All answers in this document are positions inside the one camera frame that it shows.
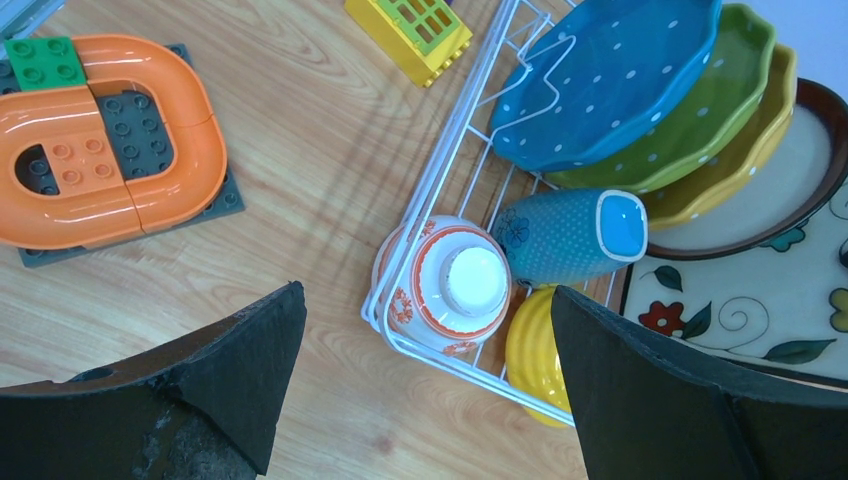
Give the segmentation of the round red rimmed plate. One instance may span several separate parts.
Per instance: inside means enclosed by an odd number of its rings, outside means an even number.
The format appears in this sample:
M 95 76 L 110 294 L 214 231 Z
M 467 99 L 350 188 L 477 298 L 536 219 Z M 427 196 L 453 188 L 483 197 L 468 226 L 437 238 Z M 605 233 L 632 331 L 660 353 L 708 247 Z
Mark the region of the round red rimmed plate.
M 847 103 L 799 79 L 791 124 L 766 165 L 706 214 L 650 234 L 653 257 L 694 261 L 764 245 L 800 225 L 847 179 Z

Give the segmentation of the square floral plate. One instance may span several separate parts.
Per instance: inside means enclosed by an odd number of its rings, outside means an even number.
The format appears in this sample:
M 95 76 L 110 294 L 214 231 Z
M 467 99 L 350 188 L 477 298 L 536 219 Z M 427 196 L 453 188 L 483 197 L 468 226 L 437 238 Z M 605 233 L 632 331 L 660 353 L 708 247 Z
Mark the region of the square floral plate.
M 647 258 L 620 313 L 710 355 L 847 385 L 847 189 L 764 246 L 703 261 Z

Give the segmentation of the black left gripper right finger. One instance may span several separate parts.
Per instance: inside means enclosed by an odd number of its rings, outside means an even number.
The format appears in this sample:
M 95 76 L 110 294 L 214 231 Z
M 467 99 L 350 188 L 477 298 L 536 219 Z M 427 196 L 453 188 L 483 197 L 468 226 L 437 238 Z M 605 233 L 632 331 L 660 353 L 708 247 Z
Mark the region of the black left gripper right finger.
M 560 286 L 551 319 L 592 479 L 843 479 L 847 396 L 701 353 Z

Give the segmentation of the yellow polka dot plate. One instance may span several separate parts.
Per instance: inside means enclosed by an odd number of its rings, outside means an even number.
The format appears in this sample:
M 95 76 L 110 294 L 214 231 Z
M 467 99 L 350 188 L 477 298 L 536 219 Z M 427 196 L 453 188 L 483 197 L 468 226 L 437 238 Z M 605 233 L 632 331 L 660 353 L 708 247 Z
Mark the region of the yellow polka dot plate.
M 796 93 L 797 54 L 778 44 L 763 98 L 733 140 L 689 175 L 642 196 L 649 230 L 688 223 L 738 193 L 776 152 L 791 124 Z

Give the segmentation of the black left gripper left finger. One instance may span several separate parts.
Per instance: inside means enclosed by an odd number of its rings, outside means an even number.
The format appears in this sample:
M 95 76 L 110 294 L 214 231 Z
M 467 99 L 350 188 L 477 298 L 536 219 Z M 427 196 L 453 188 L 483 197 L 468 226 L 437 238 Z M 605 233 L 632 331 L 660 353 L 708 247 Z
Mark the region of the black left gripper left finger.
M 305 329 L 291 282 L 215 323 L 57 383 L 1 391 L 5 479 L 253 479 Z

